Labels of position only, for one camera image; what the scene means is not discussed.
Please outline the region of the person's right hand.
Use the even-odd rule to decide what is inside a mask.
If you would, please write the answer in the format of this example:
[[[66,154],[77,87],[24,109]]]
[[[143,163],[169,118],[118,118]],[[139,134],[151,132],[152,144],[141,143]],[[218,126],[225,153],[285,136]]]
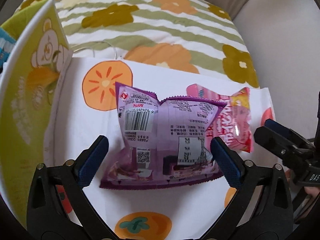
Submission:
[[[314,198],[316,198],[320,193],[320,187],[304,187],[304,189],[307,194],[313,196]]]

